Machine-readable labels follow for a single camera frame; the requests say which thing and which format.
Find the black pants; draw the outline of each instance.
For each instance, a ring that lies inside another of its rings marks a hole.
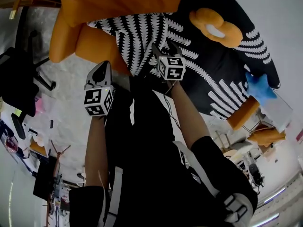
[[[169,113],[148,85],[140,79],[130,78],[130,89],[131,92],[116,88],[105,126],[111,187],[115,167],[127,166],[130,154],[140,152],[140,147],[148,147],[152,142],[175,140]],[[134,125],[130,120],[133,99]]]

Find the star-shaped cushion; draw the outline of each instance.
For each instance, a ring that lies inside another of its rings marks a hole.
[[[253,96],[261,105],[265,105],[268,99],[277,98],[274,91],[268,85],[266,74],[257,78],[247,72],[245,76],[248,83],[247,94]]]

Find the black and white cube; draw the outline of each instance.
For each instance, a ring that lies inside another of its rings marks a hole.
[[[165,80],[181,81],[185,73],[185,59],[183,57],[161,56],[158,71]]]
[[[89,116],[107,115],[114,98],[112,87],[86,90],[84,106]]]

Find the black office chair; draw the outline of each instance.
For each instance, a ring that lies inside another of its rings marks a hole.
[[[49,85],[37,71],[49,58],[37,64],[33,62],[33,38],[36,36],[37,31],[31,32],[27,52],[10,47],[0,55],[0,96],[4,102],[22,111],[20,116],[12,113],[11,117],[18,136],[23,140],[26,138],[23,120],[26,115],[34,117],[36,113],[35,97],[39,87],[34,78],[50,91],[56,87],[56,82]]]

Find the light strip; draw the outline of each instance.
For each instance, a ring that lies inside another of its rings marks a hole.
[[[265,219],[264,221],[262,221],[262,222],[260,222],[260,223],[258,223],[258,224],[256,224],[256,225],[253,225],[253,226],[251,226],[251,227],[259,227],[259,226],[262,226],[262,225],[264,225],[264,224],[267,224],[268,222],[270,222],[270,221],[276,219],[277,217],[279,217],[279,215],[280,215],[280,213],[277,213],[277,214],[275,214],[275,215],[273,215],[273,216],[271,216],[271,217]]]
[[[264,203],[267,203],[268,201],[272,200],[274,197],[276,197],[278,194],[280,194],[281,192],[283,192],[285,189],[286,189],[286,187],[285,187],[285,188],[282,188],[280,191],[278,191],[277,193],[275,193],[273,196],[271,196],[271,197],[269,197],[268,199],[266,199],[266,200],[264,201]]]
[[[11,214],[10,214],[10,205],[11,205],[11,195],[13,192],[13,182],[11,182],[10,191],[9,191],[9,227],[12,227],[11,224]]]

